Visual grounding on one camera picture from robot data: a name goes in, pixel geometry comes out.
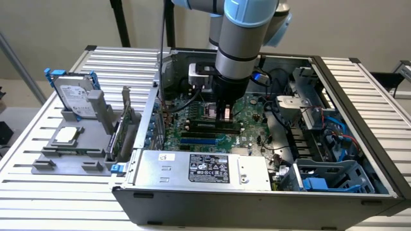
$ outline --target slotted metal table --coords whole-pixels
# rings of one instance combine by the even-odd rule
[[[119,91],[122,85],[132,86],[132,106],[136,111],[141,112],[156,72],[156,53],[156,50],[149,49],[95,47],[94,50],[83,51],[70,72],[86,73],[93,70],[97,73],[105,100],[113,108],[121,108]],[[356,65],[348,63],[346,59],[324,58],[324,61],[333,71],[336,79],[344,79],[341,86],[348,87],[345,92],[353,92],[356,91],[353,89],[357,89],[349,88],[349,86],[356,86],[356,84],[349,83],[366,84],[361,78],[369,77],[365,76],[364,71]],[[384,96],[378,97],[376,95],[377,90],[372,90],[368,85],[364,85],[364,87],[369,89],[372,95],[372,99],[369,98],[366,101],[376,100],[376,103],[378,103]],[[357,107],[365,107],[365,105],[361,105],[364,103],[366,102],[358,102]],[[397,121],[397,125],[386,122],[388,126],[404,126],[392,111],[385,110],[390,103],[381,103],[386,121]],[[62,105],[53,93],[0,162],[0,229],[180,230],[181,228],[177,227],[137,226],[128,220],[107,187],[107,182],[113,180],[110,177],[30,174],[31,163],[38,158],[39,150],[61,121],[61,108]],[[384,135],[389,133],[385,132],[388,128],[382,125],[376,124],[376,127],[370,127],[370,129],[380,130],[377,138],[381,139],[381,143],[385,143],[385,140],[392,139],[392,136]],[[389,142],[385,145],[386,148],[394,149],[389,155],[392,155],[397,167],[402,170],[405,179],[411,182],[411,151],[396,150],[398,146],[389,144]],[[216,230],[214,228],[185,229]],[[392,217],[372,217],[348,230],[409,231],[411,209]]]

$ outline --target hard drive label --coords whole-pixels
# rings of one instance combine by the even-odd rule
[[[228,156],[190,154],[188,180],[190,182],[228,184]]]
[[[61,85],[59,89],[67,103],[66,107],[71,109],[73,113],[79,117],[94,117],[95,113],[91,109],[90,102],[87,101],[86,91],[83,88],[70,85]]]

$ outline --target motherboard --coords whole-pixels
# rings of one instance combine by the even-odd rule
[[[184,102],[184,99],[176,99],[173,104]],[[204,100],[193,102],[188,108],[172,115],[165,129],[164,150],[261,155],[261,152],[265,152],[261,149],[261,142],[269,136],[264,116],[265,102],[260,95],[246,93],[234,103],[232,124],[240,126],[237,134],[224,131],[208,133],[206,129],[193,132],[188,129],[188,121],[204,123],[205,126],[206,122],[213,123],[216,116],[214,103]]]

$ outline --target warning label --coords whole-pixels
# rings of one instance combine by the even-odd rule
[[[188,180],[190,182],[229,183],[228,156],[190,154]]]

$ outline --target metal pole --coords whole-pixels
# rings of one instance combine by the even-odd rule
[[[10,61],[15,71],[18,72],[21,79],[23,80],[27,88],[30,89],[31,93],[34,94],[34,97],[37,98],[38,102],[41,104],[45,103],[45,96],[42,94],[42,91],[37,85],[37,83],[34,82],[33,78],[30,77],[30,75],[27,74],[10,46],[7,45],[7,42],[2,36],[2,33],[0,32],[0,47],[1,50],[5,54],[5,57],[7,58],[7,60]]]
[[[173,2],[170,0],[164,0],[164,7],[165,7],[166,46],[174,47]]]
[[[109,3],[110,3],[110,8],[113,8],[114,12],[121,46],[130,47],[121,0],[109,0]]]

